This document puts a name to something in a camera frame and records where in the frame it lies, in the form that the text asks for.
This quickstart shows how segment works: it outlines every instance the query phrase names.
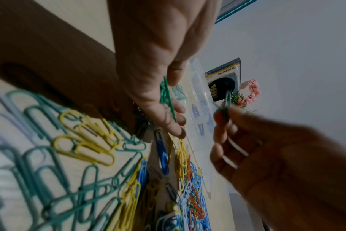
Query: teal trim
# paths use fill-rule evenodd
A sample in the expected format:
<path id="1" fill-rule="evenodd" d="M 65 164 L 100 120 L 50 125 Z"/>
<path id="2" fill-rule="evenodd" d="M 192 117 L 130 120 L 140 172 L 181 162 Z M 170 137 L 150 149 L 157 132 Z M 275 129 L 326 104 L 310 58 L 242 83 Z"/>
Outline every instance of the teal trim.
<path id="1" fill-rule="evenodd" d="M 238 12 L 239 10 L 243 9 L 244 7 L 246 6 L 249 6 L 250 4 L 252 4 L 253 2 L 255 2 L 256 0 L 248 0 L 248 1 L 245 1 L 243 2 L 242 4 L 239 4 L 237 5 L 236 7 L 230 9 L 229 11 L 223 13 L 223 14 L 220 14 L 218 16 L 218 18 L 216 19 L 216 23 L 224 20 L 225 18 L 229 17 L 230 15 L 233 15 L 234 13 Z"/>

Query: hand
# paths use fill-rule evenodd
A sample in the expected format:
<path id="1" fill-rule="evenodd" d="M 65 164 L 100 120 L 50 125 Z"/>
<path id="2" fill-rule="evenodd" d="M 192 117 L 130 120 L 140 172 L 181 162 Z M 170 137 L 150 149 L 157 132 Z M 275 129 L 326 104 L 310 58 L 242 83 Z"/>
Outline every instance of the hand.
<path id="1" fill-rule="evenodd" d="M 108 1 L 116 48 L 117 73 L 125 92 L 154 123 L 184 138 L 186 120 L 159 103 L 160 83 L 182 78 L 187 60 L 204 44 L 216 20 L 221 0 Z M 175 102 L 175 110 L 184 108 Z"/>
<path id="2" fill-rule="evenodd" d="M 311 128 L 268 121 L 234 107 L 228 113 L 228 124 L 222 112 L 214 114 L 211 161 L 270 226 L 276 231 L 346 230 L 343 147 Z"/>

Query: white wall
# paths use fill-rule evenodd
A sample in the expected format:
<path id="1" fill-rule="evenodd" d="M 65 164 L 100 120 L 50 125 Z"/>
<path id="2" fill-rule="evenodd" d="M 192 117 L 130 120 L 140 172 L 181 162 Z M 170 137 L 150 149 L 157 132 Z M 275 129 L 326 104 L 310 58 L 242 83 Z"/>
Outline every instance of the white wall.
<path id="1" fill-rule="evenodd" d="M 263 94 L 250 107 L 346 144 L 346 0 L 258 0 L 214 26 L 205 71 L 242 61 Z"/>

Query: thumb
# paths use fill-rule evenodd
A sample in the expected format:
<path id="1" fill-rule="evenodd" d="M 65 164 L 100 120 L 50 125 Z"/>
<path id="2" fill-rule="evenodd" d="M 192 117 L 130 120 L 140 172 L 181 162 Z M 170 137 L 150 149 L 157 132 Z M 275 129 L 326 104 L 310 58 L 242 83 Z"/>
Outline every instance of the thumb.
<path id="1" fill-rule="evenodd" d="M 280 140 L 284 137 L 297 134 L 298 126 L 279 123 L 256 116 L 252 113 L 246 113 L 238 107 L 230 106 L 228 115 L 233 124 L 239 129 L 248 132 L 250 135 L 265 140 Z"/>

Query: table surface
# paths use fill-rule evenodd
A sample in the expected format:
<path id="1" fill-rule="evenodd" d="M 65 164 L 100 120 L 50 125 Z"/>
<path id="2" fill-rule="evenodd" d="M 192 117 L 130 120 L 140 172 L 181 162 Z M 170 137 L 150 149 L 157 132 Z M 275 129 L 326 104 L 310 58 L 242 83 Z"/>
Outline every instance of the table surface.
<path id="1" fill-rule="evenodd" d="M 91 37 L 98 43 L 102 44 L 109 51 L 114 52 L 114 44 L 112 39 L 112 32 L 110 27 L 110 22 L 108 18 L 108 11 L 106 1 L 104 0 L 58 0 L 58 1 L 47 1 L 47 0 L 37 0 L 40 5 L 45 9 L 64 20 L 68 24 L 72 25 L 74 28 L 78 29 L 82 33 Z M 50 42 L 51 48 L 60 49 L 58 42 Z M 94 64 L 91 64 L 91 69 L 95 71 L 101 71 Z M 63 68 L 55 69 L 55 72 L 62 73 L 65 70 Z M 0 91 L 6 92 L 13 89 L 12 86 L 0 80 Z M 230 198 L 227 190 L 227 182 L 223 179 L 216 171 L 213 171 L 212 177 L 212 191 L 211 199 L 208 198 L 205 192 L 204 196 L 206 198 L 208 215 L 210 218 L 210 224 L 212 230 L 235 230 L 234 220 L 232 215 L 232 209 L 230 204 Z"/>

